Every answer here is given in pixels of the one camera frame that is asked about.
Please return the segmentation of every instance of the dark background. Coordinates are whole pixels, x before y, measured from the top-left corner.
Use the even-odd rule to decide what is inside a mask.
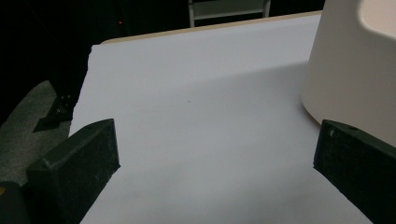
[[[272,0],[270,16],[321,10],[324,1]],[[2,3],[0,15],[0,125],[47,79],[72,110],[92,45],[189,27],[188,0],[13,0]]]

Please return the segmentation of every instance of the white cylindrical object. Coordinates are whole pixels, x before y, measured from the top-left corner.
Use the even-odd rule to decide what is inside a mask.
[[[394,0],[327,0],[302,93],[318,122],[344,122],[394,147],[395,12]]]

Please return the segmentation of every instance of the white paper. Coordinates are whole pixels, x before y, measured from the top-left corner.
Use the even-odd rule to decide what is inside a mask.
[[[318,20],[94,46],[71,133],[115,119],[121,168],[82,223],[369,223],[312,168]]]

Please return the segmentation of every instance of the white surface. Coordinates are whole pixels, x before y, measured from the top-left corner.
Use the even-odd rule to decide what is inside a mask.
[[[326,1],[303,101],[318,121],[343,122],[396,147],[396,34],[390,29],[396,2],[375,4]],[[391,13],[386,7],[393,7]]]
[[[312,168],[318,20],[94,46],[71,133],[114,118],[121,168],[82,223],[369,223]]]

